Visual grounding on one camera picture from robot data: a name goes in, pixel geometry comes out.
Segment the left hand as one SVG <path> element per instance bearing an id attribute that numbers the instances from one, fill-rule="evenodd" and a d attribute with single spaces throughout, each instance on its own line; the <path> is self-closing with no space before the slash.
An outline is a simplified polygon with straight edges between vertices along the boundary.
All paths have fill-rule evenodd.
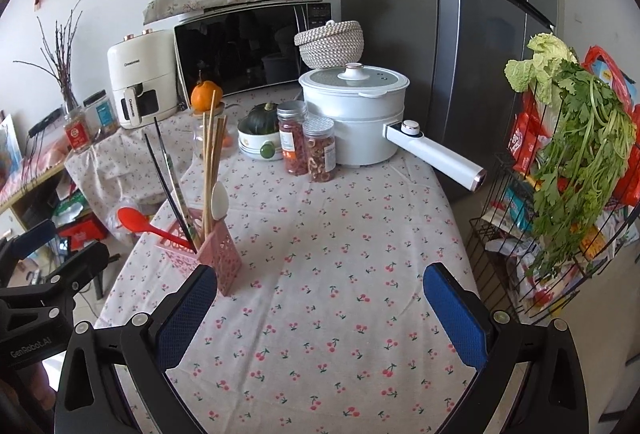
<path id="1" fill-rule="evenodd" d="M 1 371 L 1 432 L 53 433 L 56 391 L 42 362 Z"/>

